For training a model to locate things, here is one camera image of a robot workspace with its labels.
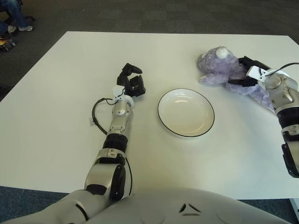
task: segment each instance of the purple stuffed animal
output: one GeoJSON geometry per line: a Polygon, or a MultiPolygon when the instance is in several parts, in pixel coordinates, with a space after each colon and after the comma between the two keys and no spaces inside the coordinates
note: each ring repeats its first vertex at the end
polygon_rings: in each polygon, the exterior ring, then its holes
{"type": "Polygon", "coordinates": [[[228,90],[241,95],[250,95],[258,103],[274,112],[268,92],[258,84],[242,87],[228,83],[232,79],[244,79],[247,71],[242,64],[239,64],[238,58],[226,47],[217,47],[200,55],[197,65],[199,70],[205,74],[200,79],[201,83],[207,85],[225,83],[228,90]]]}

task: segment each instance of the white table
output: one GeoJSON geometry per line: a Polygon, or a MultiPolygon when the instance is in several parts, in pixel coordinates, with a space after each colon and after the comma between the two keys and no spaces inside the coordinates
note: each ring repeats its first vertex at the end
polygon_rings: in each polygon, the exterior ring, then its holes
{"type": "MultiPolygon", "coordinates": [[[[92,106],[112,96],[129,62],[143,70],[147,89],[135,99],[127,149],[134,192],[187,187],[235,199],[299,197],[277,117],[249,97],[198,82],[197,57],[219,45],[274,68],[299,61],[299,46],[287,36],[67,32],[0,103],[0,185],[82,189],[105,140],[90,124],[92,106]],[[157,104],[175,88],[211,102],[215,123],[208,133],[188,139],[163,127],[157,104]]],[[[298,66],[285,71],[299,81],[298,66]]],[[[106,129],[111,109],[103,104],[96,111],[106,129]]]]}

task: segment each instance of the robot forearm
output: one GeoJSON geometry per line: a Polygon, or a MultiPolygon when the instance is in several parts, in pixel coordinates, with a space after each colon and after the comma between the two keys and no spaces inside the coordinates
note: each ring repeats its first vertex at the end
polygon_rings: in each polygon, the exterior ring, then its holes
{"type": "Polygon", "coordinates": [[[281,70],[252,66],[247,76],[258,80],[269,93],[282,128],[284,160],[289,174],[299,178],[299,92],[298,84],[281,70]]]}

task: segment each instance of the black joint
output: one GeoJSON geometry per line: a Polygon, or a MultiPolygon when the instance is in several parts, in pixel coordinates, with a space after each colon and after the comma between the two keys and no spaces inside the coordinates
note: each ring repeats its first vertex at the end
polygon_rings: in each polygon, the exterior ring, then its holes
{"type": "Polygon", "coordinates": [[[125,191],[125,180],[126,180],[126,170],[124,166],[118,165],[114,171],[110,199],[113,201],[119,201],[122,199],[125,191]]]}
{"type": "Polygon", "coordinates": [[[95,164],[97,163],[109,163],[109,164],[121,164],[125,165],[125,158],[121,154],[117,154],[116,158],[100,157],[95,164]]]}
{"type": "Polygon", "coordinates": [[[90,184],[87,186],[86,190],[92,193],[93,195],[104,195],[107,188],[103,185],[90,184]]]}
{"type": "Polygon", "coordinates": [[[114,148],[126,152],[128,139],[122,134],[109,134],[106,137],[103,148],[114,148]]]}
{"type": "Polygon", "coordinates": [[[285,166],[286,166],[289,174],[292,177],[299,178],[299,172],[298,172],[298,170],[296,168],[294,159],[292,157],[292,154],[290,152],[290,149],[289,149],[288,145],[287,144],[283,144],[281,146],[281,148],[282,148],[282,151],[284,153],[283,157],[284,157],[284,161],[285,161],[285,166]]]}
{"type": "Polygon", "coordinates": [[[277,113],[277,117],[281,128],[285,128],[291,125],[298,124],[299,120],[299,107],[290,107],[284,110],[281,110],[277,113]]]}
{"type": "Polygon", "coordinates": [[[299,134],[290,135],[288,131],[282,133],[282,137],[284,138],[285,142],[288,141],[299,141],[299,134]]]}

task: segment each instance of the person's leg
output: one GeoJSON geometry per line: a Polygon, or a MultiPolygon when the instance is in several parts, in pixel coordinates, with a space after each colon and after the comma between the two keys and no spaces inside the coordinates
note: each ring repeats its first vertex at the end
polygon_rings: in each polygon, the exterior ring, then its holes
{"type": "Polygon", "coordinates": [[[28,24],[21,12],[21,6],[18,0],[0,0],[1,5],[9,10],[15,21],[21,28],[27,27],[28,24]]]}
{"type": "Polygon", "coordinates": [[[0,21],[0,34],[3,34],[7,31],[8,26],[6,23],[0,21]]]}

